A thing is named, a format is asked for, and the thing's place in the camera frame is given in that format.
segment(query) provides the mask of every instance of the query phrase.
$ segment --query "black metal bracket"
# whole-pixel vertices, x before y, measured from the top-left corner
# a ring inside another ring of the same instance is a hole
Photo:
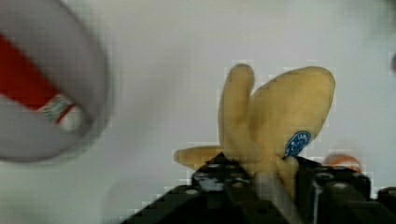
[[[370,179],[345,167],[326,167],[297,157],[296,205],[305,223],[396,223],[396,188],[370,199]],[[253,180],[220,153],[178,186],[122,224],[286,224],[270,202],[260,200]]]

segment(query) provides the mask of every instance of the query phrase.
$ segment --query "blue label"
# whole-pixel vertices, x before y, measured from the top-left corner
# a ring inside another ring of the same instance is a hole
[[[308,145],[311,139],[311,134],[309,132],[297,132],[286,144],[285,156],[284,157],[296,157],[303,148]]]

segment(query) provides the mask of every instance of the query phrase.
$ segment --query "red and white object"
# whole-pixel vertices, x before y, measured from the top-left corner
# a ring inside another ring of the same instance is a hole
[[[0,35],[0,94],[18,102],[63,130],[77,130],[82,110],[61,94],[15,46]]]
[[[328,166],[345,166],[351,170],[361,173],[361,163],[354,157],[346,154],[333,154],[324,160],[324,165]]]

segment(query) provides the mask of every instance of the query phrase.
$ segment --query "yellow stuffed toy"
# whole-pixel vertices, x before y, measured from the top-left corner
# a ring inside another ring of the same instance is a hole
[[[275,173],[294,198],[294,158],[316,138],[332,105],[335,81],[330,71],[306,67],[284,73],[251,94],[253,69],[232,68],[219,105],[220,146],[175,153],[175,161],[194,170],[223,152],[252,176]]]

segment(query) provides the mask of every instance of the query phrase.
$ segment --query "white background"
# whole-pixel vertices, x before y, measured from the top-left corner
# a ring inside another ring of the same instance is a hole
[[[101,40],[114,109],[97,141],[67,161],[0,165],[1,223],[120,223],[192,170],[177,149],[218,142],[223,82],[249,63],[258,88],[294,68],[332,71],[336,91],[302,155],[346,150],[374,192],[396,186],[396,10],[385,0],[64,0]]]

